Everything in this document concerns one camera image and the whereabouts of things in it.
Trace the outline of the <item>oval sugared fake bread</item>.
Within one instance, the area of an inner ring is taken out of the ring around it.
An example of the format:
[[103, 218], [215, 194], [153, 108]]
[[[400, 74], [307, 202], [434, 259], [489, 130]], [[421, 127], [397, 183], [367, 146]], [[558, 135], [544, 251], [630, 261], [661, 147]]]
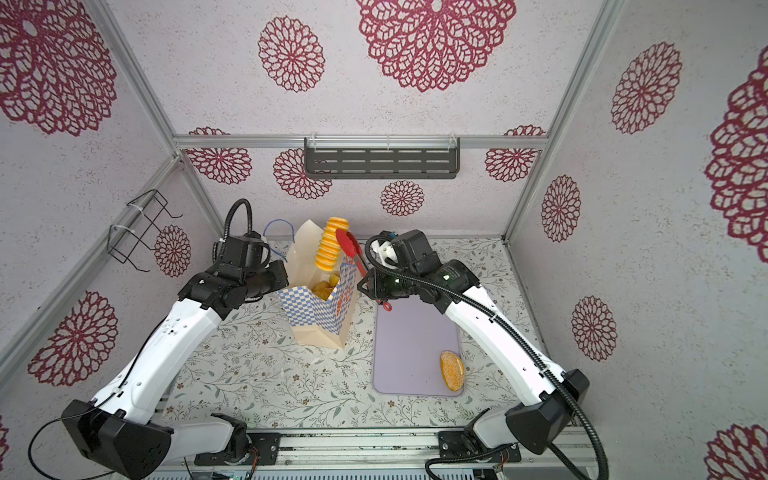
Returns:
[[443, 351], [440, 354], [440, 369], [446, 387], [457, 392], [464, 386], [466, 370], [461, 357], [452, 351]]

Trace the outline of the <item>blue checkered paper bag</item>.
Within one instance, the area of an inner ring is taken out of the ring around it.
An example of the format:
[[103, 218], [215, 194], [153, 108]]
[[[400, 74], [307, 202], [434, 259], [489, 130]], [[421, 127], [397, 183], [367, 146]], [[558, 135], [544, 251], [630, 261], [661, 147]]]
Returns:
[[336, 233], [349, 222], [331, 217], [323, 227], [304, 222], [285, 254], [288, 286], [277, 292], [294, 339], [301, 345], [342, 349], [358, 294], [360, 272], [344, 253]]

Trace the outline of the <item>corn topped fake bread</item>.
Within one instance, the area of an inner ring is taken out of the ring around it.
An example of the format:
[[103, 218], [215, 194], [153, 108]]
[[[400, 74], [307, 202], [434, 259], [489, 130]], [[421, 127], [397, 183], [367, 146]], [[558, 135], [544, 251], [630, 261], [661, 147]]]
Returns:
[[335, 289], [335, 286], [331, 282], [320, 281], [311, 288], [311, 291], [316, 297], [320, 298], [322, 301], [327, 301], [329, 297], [332, 295], [334, 289]]

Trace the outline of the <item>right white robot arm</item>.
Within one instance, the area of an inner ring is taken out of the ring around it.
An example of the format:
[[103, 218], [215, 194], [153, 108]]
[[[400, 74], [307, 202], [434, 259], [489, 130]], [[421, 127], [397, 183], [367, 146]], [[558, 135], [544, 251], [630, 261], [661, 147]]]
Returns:
[[422, 231], [382, 232], [362, 253], [369, 269], [361, 293], [381, 302], [418, 297], [468, 334], [510, 382], [517, 404], [479, 414], [468, 435], [488, 449], [512, 441], [534, 454], [551, 449], [575, 418], [588, 378], [564, 370], [528, 341], [479, 278], [459, 260], [441, 261]]

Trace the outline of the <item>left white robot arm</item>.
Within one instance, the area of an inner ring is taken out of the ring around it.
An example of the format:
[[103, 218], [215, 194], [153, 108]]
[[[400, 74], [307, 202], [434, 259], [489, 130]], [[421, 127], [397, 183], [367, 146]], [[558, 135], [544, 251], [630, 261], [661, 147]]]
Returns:
[[287, 285], [283, 261], [272, 259], [260, 234], [226, 237], [214, 264], [182, 288], [129, 364], [90, 401], [73, 400], [65, 408], [62, 423], [79, 453], [129, 479], [192, 455], [244, 460], [250, 439], [240, 420], [213, 414], [161, 426], [152, 417], [194, 350], [232, 311]]

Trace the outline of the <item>braided fake bread loaf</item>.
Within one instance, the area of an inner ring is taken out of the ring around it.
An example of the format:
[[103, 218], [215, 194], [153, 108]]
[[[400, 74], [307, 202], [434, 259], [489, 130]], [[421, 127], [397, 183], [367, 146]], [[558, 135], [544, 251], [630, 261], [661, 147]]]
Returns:
[[340, 217], [331, 217], [323, 230], [315, 255], [315, 266], [324, 272], [332, 272], [342, 254], [337, 240], [338, 230], [348, 231], [349, 222]]

